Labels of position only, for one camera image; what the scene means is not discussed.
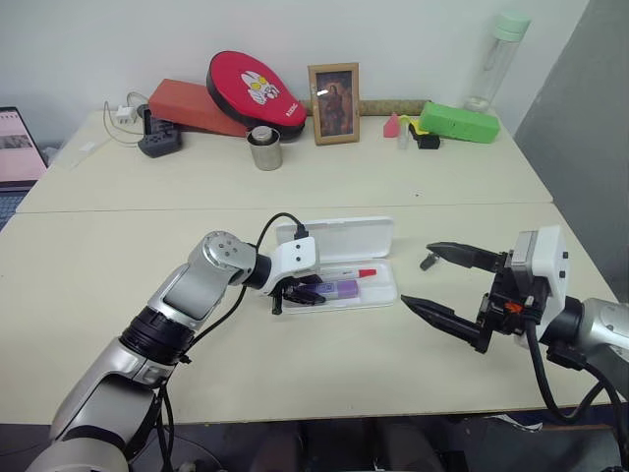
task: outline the pink object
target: pink object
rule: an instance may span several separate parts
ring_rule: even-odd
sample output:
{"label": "pink object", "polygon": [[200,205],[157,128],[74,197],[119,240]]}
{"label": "pink object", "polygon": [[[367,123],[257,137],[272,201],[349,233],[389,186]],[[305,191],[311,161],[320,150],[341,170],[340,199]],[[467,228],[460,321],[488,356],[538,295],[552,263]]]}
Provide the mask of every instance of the pink object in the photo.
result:
{"label": "pink object", "polygon": [[372,275],[376,275],[376,274],[377,274],[377,269],[375,268],[360,268],[358,271],[359,278],[371,277]]}
{"label": "pink object", "polygon": [[34,181],[45,171],[46,166],[17,108],[0,109],[0,186]]}
{"label": "pink object", "polygon": [[384,123],[384,137],[397,138],[400,134],[400,120],[395,113],[391,113],[391,117]]}

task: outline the gray wall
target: gray wall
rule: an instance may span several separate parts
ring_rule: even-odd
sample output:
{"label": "gray wall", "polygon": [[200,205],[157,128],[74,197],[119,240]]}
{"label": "gray wall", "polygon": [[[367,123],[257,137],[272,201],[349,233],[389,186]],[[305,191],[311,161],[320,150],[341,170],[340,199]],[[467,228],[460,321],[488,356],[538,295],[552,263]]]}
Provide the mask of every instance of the gray wall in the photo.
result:
{"label": "gray wall", "polygon": [[628,301],[629,1],[590,2],[515,139]]}

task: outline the water bottle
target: water bottle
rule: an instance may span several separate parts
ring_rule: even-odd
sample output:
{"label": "water bottle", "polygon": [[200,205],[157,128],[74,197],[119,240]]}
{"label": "water bottle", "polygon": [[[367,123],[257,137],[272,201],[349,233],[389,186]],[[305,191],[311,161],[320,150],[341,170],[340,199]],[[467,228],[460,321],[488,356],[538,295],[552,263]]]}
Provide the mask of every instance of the water bottle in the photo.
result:
{"label": "water bottle", "polygon": [[481,113],[487,111],[530,23],[529,17],[516,11],[502,12],[498,16],[492,32],[491,48],[463,108]]}

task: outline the cable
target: cable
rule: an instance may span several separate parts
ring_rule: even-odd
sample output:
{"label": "cable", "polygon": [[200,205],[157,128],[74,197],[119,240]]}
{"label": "cable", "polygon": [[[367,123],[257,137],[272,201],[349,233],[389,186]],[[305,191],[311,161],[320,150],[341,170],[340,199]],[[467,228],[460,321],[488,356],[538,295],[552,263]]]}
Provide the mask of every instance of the cable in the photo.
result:
{"label": "cable", "polygon": [[37,449],[38,447],[42,447],[47,445],[47,442],[40,442],[39,444],[30,445],[29,447],[23,447],[22,449],[14,449],[8,450],[6,452],[0,452],[0,457],[7,457],[9,455],[21,454],[22,452],[27,452],[29,450]]}
{"label": "cable", "polygon": [[105,100],[103,107],[107,110],[107,114],[109,115],[109,123],[111,124],[112,128],[115,128],[118,131],[122,131],[123,133],[127,133],[128,135],[144,136],[144,132],[139,133],[137,131],[127,130],[125,128],[121,128],[120,126],[116,125],[116,123],[114,123],[114,119],[111,117],[111,109],[109,108],[109,102],[107,100]]}
{"label": "cable", "polygon": [[102,126],[105,128],[105,131],[107,132],[107,134],[109,135],[109,138],[111,138],[112,140],[120,143],[121,145],[124,145],[126,148],[134,148],[135,146],[138,145],[138,143],[141,141],[122,141],[119,140],[118,138],[116,138],[111,131],[109,131],[109,128],[107,127],[107,121],[105,120],[105,112],[109,110],[109,103],[107,103],[107,101],[105,101],[105,103],[102,106]]}
{"label": "cable", "polygon": [[175,446],[175,419],[173,416],[173,407],[170,404],[170,397],[168,396],[168,382],[166,382],[162,388],[164,389],[163,401],[166,406],[166,417],[168,418],[168,456],[173,453],[173,447]]}
{"label": "cable", "polygon": [[618,442],[618,449],[620,451],[620,465],[622,465],[624,469],[629,469],[629,441],[627,439],[627,425],[623,421],[624,415],[622,414],[622,403],[620,402],[618,393],[609,379],[595,366],[592,364],[586,364],[584,369],[599,380],[599,383],[604,386],[605,391],[609,396],[614,420],[616,422],[616,441]]}
{"label": "cable", "polygon": [[147,442],[144,445],[144,447],[142,449],[140,449],[140,451],[138,451],[138,453],[129,461],[129,463],[133,464],[134,462],[136,462],[146,452],[146,450],[150,447],[150,445],[155,442],[156,439],[157,439],[157,435],[153,436],[150,439],[150,441]]}
{"label": "cable", "polygon": [[[256,251],[259,250],[259,247],[262,244],[262,240],[264,239],[264,236],[266,235],[266,231],[268,231],[268,228],[270,227],[270,225],[273,224],[273,221],[275,221],[276,219],[279,219],[281,217],[287,217],[287,218],[292,219],[295,222],[295,224],[297,225],[297,227],[298,227],[298,232],[300,231],[300,228],[305,231],[304,224],[299,219],[297,219],[295,216],[293,216],[291,213],[287,213],[287,212],[284,212],[284,211],[281,211],[279,213],[275,213],[266,222],[266,224],[264,225],[264,227],[260,231],[259,236],[257,237]],[[201,341],[204,337],[206,337],[212,331],[217,329],[223,322],[225,322],[225,320],[227,320],[238,309],[238,307],[240,306],[241,302],[243,301],[243,298],[245,297],[245,292],[246,291],[247,291],[247,287],[245,285],[243,285],[243,288],[240,290],[240,293],[238,294],[238,298],[236,299],[236,301],[234,302],[232,307],[227,311],[227,313],[225,313],[225,315],[223,315],[221,318],[219,318],[213,324],[208,326],[206,329],[201,331],[195,337],[195,339],[193,339],[193,342],[190,345],[190,347],[188,348],[188,350],[190,350],[190,348],[192,348],[195,344],[197,344],[199,341]]]}
{"label": "cable", "polygon": [[257,238],[257,242],[256,242],[256,249],[259,249],[260,244],[262,244],[262,240],[264,239],[264,235],[266,234],[266,231],[268,230],[268,228],[270,227],[271,224],[273,224],[273,221],[275,221],[276,219],[281,218],[282,216],[285,216],[287,218],[292,219],[295,224],[297,225],[297,230],[298,232],[301,230],[304,230],[304,224],[297,219],[295,216],[293,216],[291,213],[287,213],[285,211],[280,211],[279,213],[275,213],[264,225],[264,227],[262,228],[262,231],[259,233],[259,237]]}
{"label": "cable", "polygon": [[538,387],[540,388],[543,402],[545,403],[550,413],[555,416],[555,418],[567,424],[576,423],[583,416],[586,408],[588,408],[592,404],[596,396],[602,391],[603,388],[605,389],[607,395],[609,396],[609,400],[611,401],[611,406],[616,422],[616,439],[618,441],[621,465],[626,469],[629,459],[629,457],[627,457],[627,433],[622,421],[622,405],[620,403],[620,399],[618,398],[618,393],[616,393],[616,390],[611,382],[597,368],[595,368],[591,364],[586,364],[584,369],[592,374],[599,382],[588,392],[588,394],[581,401],[581,404],[579,404],[579,406],[575,408],[571,414],[567,416],[563,415],[561,411],[559,411],[559,407],[555,403],[554,398],[552,397],[552,392],[550,391],[550,385],[548,384],[548,379],[546,377],[545,369],[543,367],[540,345],[538,344],[536,323],[534,321],[526,321],[525,329],[527,334],[527,342],[529,344],[529,350],[531,351],[533,369],[535,370],[535,377],[538,381]]}
{"label": "cable", "polygon": [[133,106],[131,104],[131,98],[132,97],[135,98],[139,98],[140,100],[143,100],[144,103],[148,103],[148,97],[142,95],[141,93],[139,93],[138,91],[130,91],[129,93],[127,93],[127,106]]}
{"label": "cable", "polygon": [[245,285],[243,285],[243,288],[241,288],[240,293],[238,294],[238,298],[236,299],[236,301],[234,302],[234,305],[232,305],[232,308],[230,308],[229,310],[227,310],[227,313],[225,313],[225,315],[223,315],[221,318],[219,318],[217,321],[215,321],[213,324],[211,324],[210,326],[208,326],[206,329],[204,329],[203,331],[201,331],[199,333],[199,335],[197,337],[195,337],[195,339],[193,339],[193,342],[191,343],[190,347],[188,348],[190,350],[190,348],[192,348],[195,344],[197,344],[199,341],[201,341],[204,337],[206,337],[208,334],[210,334],[212,331],[214,331],[215,329],[217,329],[225,320],[227,320],[229,317],[232,316],[232,314],[238,309],[238,307],[240,306],[240,303],[243,301],[243,298],[245,298],[245,292],[247,291],[247,287]]}
{"label": "cable", "polygon": [[155,420],[155,429],[157,430],[157,439],[159,440],[159,451],[161,452],[162,472],[173,472],[173,464],[168,454],[168,445],[166,444],[166,436],[164,435],[164,424],[162,422],[161,411]]}
{"label": "cable", "polygon": [[220,463],[220,460],[218,460],[214,454],[212,454],[207,448],[203,447],[198,442],[189,440],[188,438],[184,438],[181,435],[175,435],[175,438],[177,438],[179,441],[183,441],[184,443],[189,443],[198,447],[200,450],[202,450],[203,452],[205,452],[207,455],[209,455],[212,458],[212,460],[218,466],[219,469],[223,469],[223,464]]}
{"label": "cable", "polygon": [[[297,232],[295,233],[295,237],[296,238],[303,237],[303,235],[308,235],[308,232],[306,231],[306,228],[305,228],[304,224],[299,219],[297,219],[295,216],[293,216],[290,213],[284,212],[284,211],[279,212],[279,213],[275,213],[266,222],[266,224],[262,228],[261,232],[259,233],[259,236],[258,236],[257,242],[256,242],[256,252],[259,250],[259,247],[262,244],[262,240],[264,239],[264,236],[266,235],[266,232],[268,231],[268,228],[270,227],[270,225],[273,224],[273,221],[275,221],[276,219],[281,218],[281,217],[290,218],[290,219],[292,219],[295,222],[295,224],[297,225]],[[217,329],[229,317],[232,316],[232,314],[240,306],[241,302],[243,301],[243,298],[245,298],[245,292],[246,291],[247,291],[247,287],[245,285],[243,285],[243,288],[241,288],[240,293],[238,294],[238,298],[236,299],[234,304],[231,306],[231,308],[229,310],[227,310],[225,315],[223,315],[221,318],[216,320],[213,324],[211,324],[206,329],[204,329],[202,332],[200,332],[193,339],[193,341],[190,344],[190,347],[188,349],[186,349],[184,354],[186,354],[190,349],[192,349],[192,347],[194,345],[199,343],[204,337],[206,337],[212,331]],[[159,449],[161,451],[162,459],[163,459],[163,463],[164,463],[164,466],[163,466],[164,468],[162,470],[165,470],[166,472],[170,472],[172,470],[172,463],[171,463],[170,457],[171,457],[171,454],[172,454],[172,451],[173,451],[173,441],[175,439],[175,421],[174,421],[173,412],[172,412],[172,405],[170,404],[170,398],[168,397],[168,390],[166,388],[167,385],[168,385],[168,381],[169,380],[170,380],[170,378],[166,380],[164,385],[159,389],[159,393],[157,395],[157,398],[160,401],[160,404],[161,404],[161,401],[163,401],[164,405],[166,406],[166,415],[168,416],[168,424],[169,424],[169,429],[170,429],[169,437],[168,437],[168,444],[166,444],[166,437],[165,437],[165,434],[164,434],[164,425],[163,425],[163,422],[162,422],[161,411],[160,411],[159,416],[157,417],[157,421],[155,423],[155,428],[157,429],[157,436],[159,438]]]}

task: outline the red marker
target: red marker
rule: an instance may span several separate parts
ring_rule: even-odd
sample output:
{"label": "red marker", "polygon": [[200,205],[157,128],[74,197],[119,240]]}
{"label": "red marker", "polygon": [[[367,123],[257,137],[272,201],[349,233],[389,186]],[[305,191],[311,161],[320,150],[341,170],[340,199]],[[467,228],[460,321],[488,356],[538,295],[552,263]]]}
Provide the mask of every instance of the red marker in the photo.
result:
{"label": "red marker", "polygon": [[377,274],[375,268],[355,268],[346,270],[332,270],[321,276],[324,282],[336,282],[338,280],[351,280],[356,278],[371,277]]}

